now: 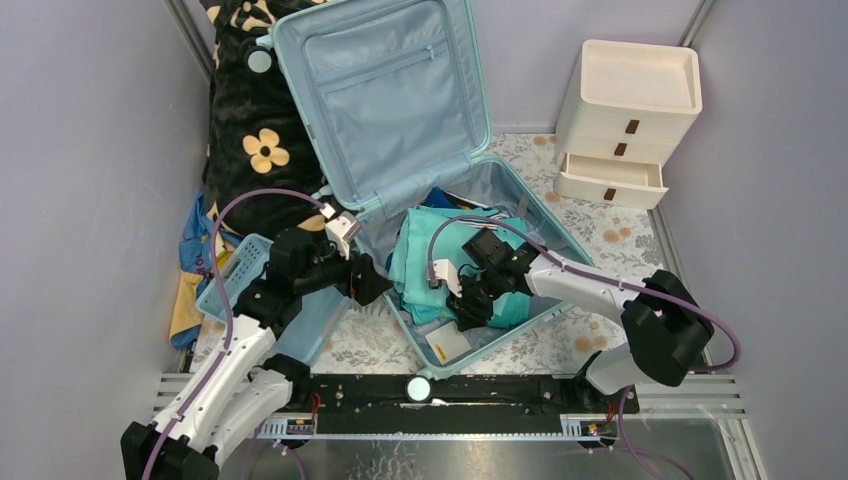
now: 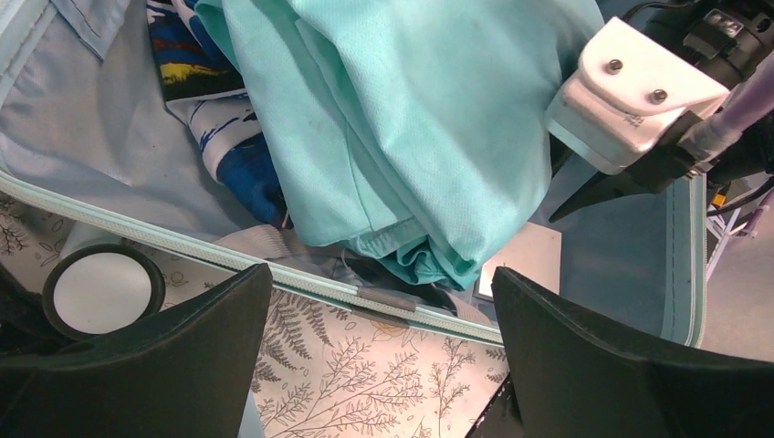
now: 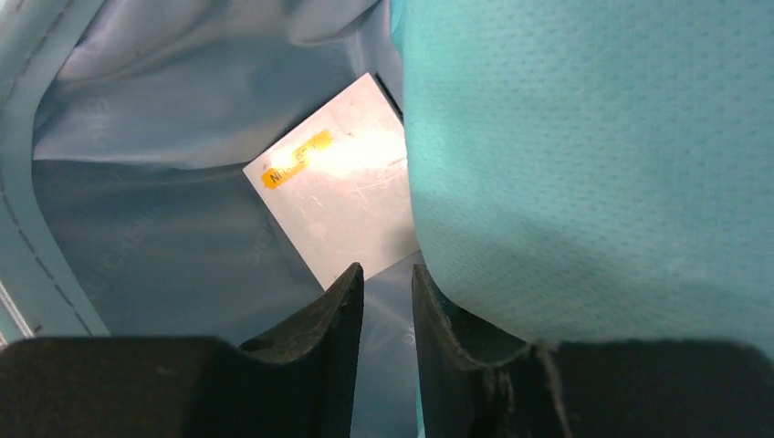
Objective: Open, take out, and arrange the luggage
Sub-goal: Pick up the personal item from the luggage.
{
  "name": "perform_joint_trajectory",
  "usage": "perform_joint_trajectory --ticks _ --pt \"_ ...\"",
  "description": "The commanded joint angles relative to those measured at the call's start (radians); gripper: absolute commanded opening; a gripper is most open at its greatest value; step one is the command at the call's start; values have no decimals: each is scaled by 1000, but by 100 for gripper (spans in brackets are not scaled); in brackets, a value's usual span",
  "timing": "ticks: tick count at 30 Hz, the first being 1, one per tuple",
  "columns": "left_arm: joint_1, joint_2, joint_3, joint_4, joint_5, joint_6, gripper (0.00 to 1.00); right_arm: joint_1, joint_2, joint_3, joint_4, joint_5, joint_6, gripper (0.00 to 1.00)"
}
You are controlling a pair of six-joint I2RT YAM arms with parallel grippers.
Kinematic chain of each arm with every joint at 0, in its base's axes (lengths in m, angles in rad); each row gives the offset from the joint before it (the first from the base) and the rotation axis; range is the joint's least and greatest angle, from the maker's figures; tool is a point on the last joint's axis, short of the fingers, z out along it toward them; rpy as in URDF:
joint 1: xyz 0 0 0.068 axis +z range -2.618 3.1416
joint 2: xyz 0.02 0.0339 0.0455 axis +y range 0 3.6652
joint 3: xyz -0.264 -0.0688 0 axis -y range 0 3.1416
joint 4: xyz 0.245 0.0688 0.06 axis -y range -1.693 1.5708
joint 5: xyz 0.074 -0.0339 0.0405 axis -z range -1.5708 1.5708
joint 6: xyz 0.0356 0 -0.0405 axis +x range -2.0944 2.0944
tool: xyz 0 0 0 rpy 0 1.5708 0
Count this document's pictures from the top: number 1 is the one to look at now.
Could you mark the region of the black floral plush blanket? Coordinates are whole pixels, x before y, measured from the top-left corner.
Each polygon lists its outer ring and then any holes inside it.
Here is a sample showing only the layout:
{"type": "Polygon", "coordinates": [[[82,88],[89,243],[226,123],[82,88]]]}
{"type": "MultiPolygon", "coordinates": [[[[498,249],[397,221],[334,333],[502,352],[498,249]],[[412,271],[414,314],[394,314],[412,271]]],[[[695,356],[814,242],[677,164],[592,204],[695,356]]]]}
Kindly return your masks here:
{"type": "Polygon", "coordinates": [[[326,183],[311,141],[278,66],[249,69],[257,38],[310,1],[204,1],[215,31],[210,81],[203,212],[222,216],[223,230],[274,238],[287,228],[324,236],[325,219],[309,202],[274,195],[274,188],[313,194],[326,183]],[[245,193],[266,194],[245,198],[245,193]]]}

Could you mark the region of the light blue ribbed suitcase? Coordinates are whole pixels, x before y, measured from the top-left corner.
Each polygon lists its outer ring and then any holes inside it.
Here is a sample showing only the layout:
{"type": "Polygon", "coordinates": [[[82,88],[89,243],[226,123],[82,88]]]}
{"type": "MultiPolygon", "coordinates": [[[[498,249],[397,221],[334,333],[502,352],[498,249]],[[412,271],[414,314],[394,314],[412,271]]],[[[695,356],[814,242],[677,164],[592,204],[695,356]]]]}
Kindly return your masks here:
{"type": "Polygon", "coordinates": [[[524,220],[530,236],[590,257],[502,158],[467,1],[331,1],[281,18],[256,41],[286,78],[357,245],[384,268],[407,211],[440,187],[524,220]]]}

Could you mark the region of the white three-drawer storage cabinet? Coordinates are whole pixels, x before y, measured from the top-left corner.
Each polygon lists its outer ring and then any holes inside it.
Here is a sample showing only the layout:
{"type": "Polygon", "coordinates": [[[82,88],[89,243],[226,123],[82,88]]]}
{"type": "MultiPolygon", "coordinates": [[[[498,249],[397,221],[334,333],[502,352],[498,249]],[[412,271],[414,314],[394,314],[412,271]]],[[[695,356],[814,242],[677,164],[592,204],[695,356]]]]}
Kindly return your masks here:
{"type": "Polygon", "coordinates": [[[555,128],[555,193],[655,208],[663,167],[702,108],[695,50],[585,41],[555,128]]]}

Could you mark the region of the teal cloth top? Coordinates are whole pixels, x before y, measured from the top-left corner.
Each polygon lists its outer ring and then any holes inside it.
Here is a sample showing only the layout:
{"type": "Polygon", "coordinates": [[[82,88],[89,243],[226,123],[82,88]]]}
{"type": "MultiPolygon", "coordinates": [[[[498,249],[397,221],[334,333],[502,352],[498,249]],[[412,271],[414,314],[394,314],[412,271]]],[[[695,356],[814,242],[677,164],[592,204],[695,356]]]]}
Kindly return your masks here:
{"type": "MultiPolygon", "coordinates": [[[[389,278],[400,294],[401,306],[416,325],[455,317],[446,305],[450,294],[448,287],[432,289],[427,280],[428,248],[438,227],[462,214],[459,210],[430,207],[418,207],[407,212],[393,252],[389,278]]],[[[469,264],[471,259],[462,246],[482,227],[481,223],[471,221],[451,223],[438,236],[433,257],[436,260],[446,259],[456,267],[469,264]]]]}

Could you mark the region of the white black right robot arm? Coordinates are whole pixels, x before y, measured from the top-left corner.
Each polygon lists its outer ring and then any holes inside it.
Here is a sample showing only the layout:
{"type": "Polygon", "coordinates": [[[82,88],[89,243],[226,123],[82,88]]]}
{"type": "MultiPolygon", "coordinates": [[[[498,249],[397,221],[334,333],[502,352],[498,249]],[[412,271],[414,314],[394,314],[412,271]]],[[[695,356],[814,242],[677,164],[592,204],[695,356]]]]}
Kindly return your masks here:
{"type": "Polygon", "coordinates": [[[594,353],[579,370],[573,396],[583,410],[601,410],[631,385],[680,385],[714,336],[713,324],[667,271],[623,280],[533,241],[513,248],[489,229],[473,235],[463,250],[477,268],[472,275],[448,259],[431,264],[433,282],[448,286],[446,304],[463,327],[491,320],[495,300],[513,293],[572,304],[622,326],[625,343],[594,353]]]}

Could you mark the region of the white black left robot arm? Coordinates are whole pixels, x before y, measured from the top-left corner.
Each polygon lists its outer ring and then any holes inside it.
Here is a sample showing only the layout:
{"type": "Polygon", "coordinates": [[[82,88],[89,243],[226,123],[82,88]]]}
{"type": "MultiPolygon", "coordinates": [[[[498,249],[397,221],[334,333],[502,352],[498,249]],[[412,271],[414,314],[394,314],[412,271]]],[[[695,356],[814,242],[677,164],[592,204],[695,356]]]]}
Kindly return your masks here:
{"type": "Polygon", "coordinates": [[[354,247],[359,228],[344,214],[328,223],[323,241],[299,228],[243,240],[229,276],[212,283],[233,317],[176,397],[149,423],[124,431],[127,478],[216,479],[261,421],[307,404],[309,365],[274,347],[284,339],[315,354],[321,328],[341,308],[367,305],[388,289],[372,258],[354,247]]]}

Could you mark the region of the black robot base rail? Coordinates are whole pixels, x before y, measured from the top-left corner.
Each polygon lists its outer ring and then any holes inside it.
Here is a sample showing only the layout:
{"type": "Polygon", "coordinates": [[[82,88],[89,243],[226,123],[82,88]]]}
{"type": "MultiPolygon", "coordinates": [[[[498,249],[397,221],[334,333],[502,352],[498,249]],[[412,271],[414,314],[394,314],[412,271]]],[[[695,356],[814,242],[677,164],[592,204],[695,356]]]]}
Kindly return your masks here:
{"type": "Polygon", "coordinates": [[[611,444],[634,392],[605,396],[570,377],[315,374],[259,438],[310,440],[542,439],[611,444]]]}

